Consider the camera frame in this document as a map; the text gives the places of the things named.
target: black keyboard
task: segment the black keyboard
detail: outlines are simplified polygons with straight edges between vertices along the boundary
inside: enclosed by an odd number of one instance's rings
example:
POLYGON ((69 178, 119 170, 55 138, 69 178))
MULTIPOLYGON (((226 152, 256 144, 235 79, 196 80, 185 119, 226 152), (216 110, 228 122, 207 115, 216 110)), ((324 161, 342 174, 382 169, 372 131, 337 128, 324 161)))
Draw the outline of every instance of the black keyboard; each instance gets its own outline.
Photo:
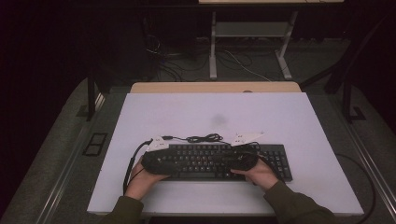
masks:
MULTIPOLYGON (((264 156, 277 169, 278 173, 286 182, 292 180, 288 158, 283 145, 258 145, 251 144, 257 154, 264 156)), ((236 175, 230 172, 230 168, 224 163, 215 161, 216 155, 231 152, 238 147, 222 144, 200 145, 200 144, 171 144, 171 154, 163 155, 163 161, 183 161, 177 174, 171 175, 164 180, 245 180, 243 175, 236 175)))

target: person's right hand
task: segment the person's right hand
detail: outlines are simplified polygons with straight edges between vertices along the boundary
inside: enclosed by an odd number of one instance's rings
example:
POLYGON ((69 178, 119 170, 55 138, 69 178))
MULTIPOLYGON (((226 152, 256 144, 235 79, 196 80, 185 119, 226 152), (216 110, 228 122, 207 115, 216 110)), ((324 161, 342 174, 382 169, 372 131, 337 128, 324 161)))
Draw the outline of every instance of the person's right hand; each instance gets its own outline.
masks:
POLYGON ((258 160, 257 164, 248 171, 233 170, 231 172, 239 175, 244 175, 248 182, 252 182, 267 191, 277 181, 279 181, 271 168, 265 164, 262 160, 258 160))

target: cable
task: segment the cable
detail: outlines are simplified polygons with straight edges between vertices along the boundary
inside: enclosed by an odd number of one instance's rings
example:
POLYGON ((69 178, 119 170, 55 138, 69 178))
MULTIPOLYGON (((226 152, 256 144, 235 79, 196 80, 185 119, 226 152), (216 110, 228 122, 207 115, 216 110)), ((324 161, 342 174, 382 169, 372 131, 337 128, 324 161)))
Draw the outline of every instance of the cable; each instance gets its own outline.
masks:
POLYGON ((155 35, 147 35, 147 37, 150 37, 151 39, 154 39, 155 42, 157 43, 157 47, 156 47, 155 49, 152 50, 152 51, 157 52, 157 50, 159 50, 159 49, 160 49, 160 46, 161 46, 160 40, 159 40, 158 37, 155 36, 155 35))
POLYGON ((182 140, 182 141, 187 141, 188 143, 220 142, 220 143, 230 145, 229 143, 222 142, 221 140, 223 139, 223 137, 220 136, 218 133, 211 133, 205 137, 191 136, 191 137, 187 137, 187 138, 179 138, 179 137, 174 137, 174 136, 163 136, 163 140, 170 140, 170 139, 178 139, 178 140, 182 140))
POLYGON ((366 213, 366 215, 365 215, 360 221, 358 221, 358 222, 356 223, 356 224, 361 224, 361 223, 363 223, 364 221, 366 221, 367 218, 369 218, 369 217, 371 216, 371 214, 374 212, 374 209, 375 209, 376 194, 375 194, 375 185, 374 185, 374 182, 373 182, 373 180, 370 178, 369 174, 368 174, 367 171, 364 169, 364 167, 363 167, 362 165, 358 164, 358 163, 357 163, 356 161, 354 161, 352 158, 350 158, 350 157, 348 157, 348 156, 346 156, 346 155, 340 154, 340 153, 335 153, 335 155, 336 155, 336 156, 339 156, 339 157, 344 157, 344 158, 346 158, 346 159, 349 159, 349 160, 352 161, 353 163, 355 163, 355 164, 363 171, 363 173, 364 173, 364 174, 366 175, 366 177, 367 177, 367 180, 368 180, 369 183, 370 183, 370 187, 371 187, 372 194, 373 194, 372 205, 371 205, 371 207, 370 207, 370 210, 366 213))
POLYGON ((236 43, 232 43, 231 46, 227 46, 227 45, 225 45, 225 46, 224 46, 224 45, 216 45, 216 49, 226 49, 226 48, 232 47, 232 48, 234 49, 234 51, 236 51, 236 52, 234 52, 233 54, 239 54, 239 53, 241 53, 241 52, 246 52, 247 50, 251 49, 258 41, 259 41, 259 38, 258 38, 258 37, 248 37, 247 40, 246 40, 246 39, 243 39, 243 40, 241 41, 242 43, 248 42, 248 45, 245 46, 245 47, 240 48, 240 47, 237 47, 237 46, 236 46, 236 43))
POLYGON ((136 159, 137 152, 139 152, 140 148, 142 148, 144 145, 149 145, 151 142, 152 142, 152 139, 140 144, 140 146, 134 151, 134 155, 132 156, 131 160, 129 161, 129 165, 126 170, 126 174, 125 174, 123 185, 122 185, 124 194, 126 192, 126 189, 128 188, 128 184, 130 182, 129 177, 131 175, 132 168, 134 167, 134 160, 136 159))
POLYGON ((182 71, 189 71, 190 72, 190 71, 199 71, 199 70, 203 69, 205 67, 208 59, 209 59, 209 57, 205 57, 205 61, 204 61, 204 63, 202 65, 200 65, 197 68, 190 68, 190 69, 183 68, 183 67, 181 67, 180 65, 178 65, 176 63, 171 63, 171 62, 168 62, 168 61, 165 61, 165 63, 170 63, 170 64, 172 64, 173 66, 176 66, 178 69, 180 69, 182 71))
POLYGON ((131 183, 131 181, 134 179, 135 176, 137 176, 138 174, 140 174, 145 168, 142 168, 141 170, 139 170, 134 176, 131 177, 131 179, 128 182, 128 185, 131 183))
POLYGON ((249 73, 251 73, 251 74, 253 74, 253 75, 256 75, 256 76, 258 76, 258 77, 262 77, 262 78, 266 79, 267 81, 270 81, 270 82, 272 81, 272 80, 270 80, 268 77, 262 76, 262 75, 260 75, 260 74, 257 74, 257 73, 255 73, 255 72, 252 72, 252 71, 248 70, 244 65, 242 65, 242 64, 235 58, 235 56, 233 56, 233 54, 231 54, 230 51, 228 51, 228 50, 224 50, 224 51, 227 52, 228 54, 230 54, 230 55, 239 63, 239 65, 240 65, 243 69, 247 70, 249 73))
POLYGON ((237 64, 238 66, 240 66, 242 64, 245 67, 251 66, 253 64, 253 60, 250 58, 250 56, 248 56, 246 54, 240 54, 242 56, 245 56, 248 59, 248 63, 242 63, 240 60, 237 60, 236 57, 234 57, 234 54, 232 54, 230 51, 224 50, 224 52, 227 52, 227 55, 231 56, 232 60, 228 60, 228 59, 222 57, 221 55, 217 55, 217 56, 219 56, 222 60, 227 61, 228 63, 234 63, 234 64, 237 64))
POLYGON ((169 67, 164 66, 164 65, 160 65, 160 70, 161 70, 161 71, 164 71, 166 74, 168 74, 169 76, 171 76, 171 77, 174 79, 175 82, 177 82, 177 78, 179 78, 180 81, 181 81, 181 76, 180 76, 180 74, 179 74, 177 71, 175 71, 174 69, 169 68, 169 67))
POLYGON ((219 61, 224 67, 234 70, 234 71, 240 71, 240 70, 244 70, 241 66, 238 66, 237 68, 232 68, 230 66, 228 66, 227 64, 224 63, 223 60, 228 61, 227 59, 223 58, 222 56, 220 56, 219 54, 216 55, 216 60, 219 61))

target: sleeve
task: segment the sleeve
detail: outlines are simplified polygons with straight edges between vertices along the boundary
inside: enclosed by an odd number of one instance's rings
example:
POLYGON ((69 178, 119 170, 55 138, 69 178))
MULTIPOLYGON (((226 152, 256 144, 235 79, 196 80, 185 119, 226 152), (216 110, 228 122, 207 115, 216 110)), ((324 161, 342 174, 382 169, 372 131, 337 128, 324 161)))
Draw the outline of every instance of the sleeve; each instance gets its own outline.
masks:
POLYGON ((334 214, 301 193, 295 193, 278 181, 266 191, 264 199, 271 204, 280 224, 333 224, 334 214))
POLYGON ((140 201, 121 196, 113 211, 107 214, 100 224, 138 224, 142 210, 143 204, 140 201))

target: table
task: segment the table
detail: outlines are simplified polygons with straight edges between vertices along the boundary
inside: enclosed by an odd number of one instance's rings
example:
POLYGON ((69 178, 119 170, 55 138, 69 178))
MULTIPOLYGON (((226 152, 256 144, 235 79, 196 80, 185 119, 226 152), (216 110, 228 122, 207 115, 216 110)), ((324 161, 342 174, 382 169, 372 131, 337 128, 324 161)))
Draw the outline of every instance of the table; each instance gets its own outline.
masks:
MULTIPOLYGON (((344 2, 344 0, 332 0, 331 2, 344 2)), ((199 0, 200 4, 308 4, 322 3, 322 1, 305 1, 305 0, 199 0)), ((210 56, 209 56, 209 76, 211 79, 217 79, 216 67, 216 37, 282 37, 283 44, 277 49, 276 59, 279 63, 280 70, 286 80, 291 80, 292 76, 288 65, 285 61, 285 52, 288 47, 291 33, 296 22, 298 11, 293 11, 288 21, 267 21, 267 22, 218 22, 216 21, 216 11, 212 13, 212 32, 210 39, 210 56)))
MULTIPOLYGON (((338 216, 362 214, 306 94, 292 82, 134 84, 88 212, 101 215, 112 210, 134 149, 150 137, 219 133, 231 142, 246 131, 264 132, 259 143, 285 146, 294 178, 288 184, 291 189, 338 216)), ((142 217, 274 215, 262 192, 247 182, 163 181, 143 203, 142 217)))

